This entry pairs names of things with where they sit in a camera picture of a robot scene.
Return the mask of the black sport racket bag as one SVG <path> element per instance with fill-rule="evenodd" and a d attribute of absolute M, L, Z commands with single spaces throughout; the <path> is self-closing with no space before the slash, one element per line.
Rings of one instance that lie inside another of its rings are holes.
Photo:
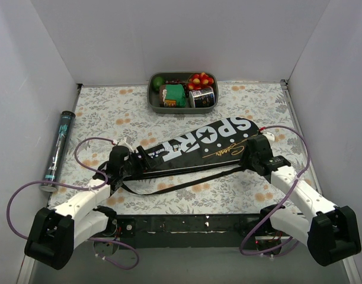
<path fill-rule="evenodd" d="M 124 181 L 183 175 L 238 164 L 246 139 L 258 134 L 258 130 L 251 120 L 224 118 L 145 149 L 153 160 L 153 167 L 140 176 L 120 180 L 110 177 L 108 158 L 92 178 L 114 186 Z"/>

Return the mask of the black shuttlecock tube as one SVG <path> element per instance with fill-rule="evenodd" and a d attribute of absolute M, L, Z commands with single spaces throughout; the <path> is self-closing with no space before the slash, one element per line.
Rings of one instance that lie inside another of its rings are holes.
<path fill-rule="evenodd" d="M 63 159 L 66 156 L 71 131 L 75 122 L 75 114 L 72 111 L 62 111 L 52 145 L 43 182 L 40 189 L 45 192 L 55 192 L 57 186 L 50 182 L 58 182 L 62 170 Z"/>

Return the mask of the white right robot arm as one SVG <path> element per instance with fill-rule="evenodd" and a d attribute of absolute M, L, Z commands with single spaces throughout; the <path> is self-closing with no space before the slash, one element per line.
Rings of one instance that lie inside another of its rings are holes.
<path fill-rule="evenodd" d="M 265 135 L 247 140 L 240 164 L 265 177 L 303 214 L 292 214 L 279 203 L 263 211 L 264 216 L 252 229 L 253 232 L 259 228 L 266 235 L 282 231 L 304 244 L 321 266 L 361 251 L 355 212 L 348 206 L 337 206 L 301 180 L 287 159 L 273 155 Z"/>

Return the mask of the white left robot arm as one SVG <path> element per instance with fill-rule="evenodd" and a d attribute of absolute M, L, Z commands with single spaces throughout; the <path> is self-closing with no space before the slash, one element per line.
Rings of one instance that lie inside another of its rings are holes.
<path fill-rule="evenodd" d="M 115 146 L 108 161 L 96 169 L 95 179 L 85 191 L 54 209 L 42 208 L 36 213 L 24 248 L 26 256 L 56 270 L 62 269 L 84 241 L 111 243 L 112 250 L 134 248 L 121 237 L 134 236 L 135 222 L 119 219 L 117 213 L 100 203 L 111 195 L 110 184 L 126 176 L 143 173 L 153 167 L 153 160 L 142 147 L 131 150 Z"/>

